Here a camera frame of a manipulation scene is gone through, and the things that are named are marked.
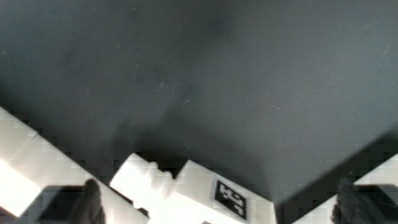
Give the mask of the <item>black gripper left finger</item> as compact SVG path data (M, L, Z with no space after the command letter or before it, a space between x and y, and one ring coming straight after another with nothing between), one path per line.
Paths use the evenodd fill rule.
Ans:
M47 186L40 193L44 206L39 224L104 224L99 185L92 179L81 185Z

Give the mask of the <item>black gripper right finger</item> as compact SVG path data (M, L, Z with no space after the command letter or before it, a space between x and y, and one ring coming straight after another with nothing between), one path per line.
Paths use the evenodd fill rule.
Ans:
M342 179L330 220L334 224L398 224L398 186Z

